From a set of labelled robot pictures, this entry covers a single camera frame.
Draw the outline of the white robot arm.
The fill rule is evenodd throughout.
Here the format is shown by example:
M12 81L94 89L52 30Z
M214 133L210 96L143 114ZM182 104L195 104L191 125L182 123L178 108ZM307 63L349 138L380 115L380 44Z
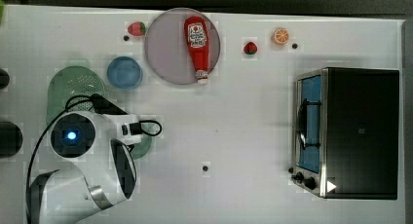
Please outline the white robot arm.
M131 149L141 134L133 114L74 111L59 117L46 145L57 167L30 182L27 224L75 224L128 200L137 184Z

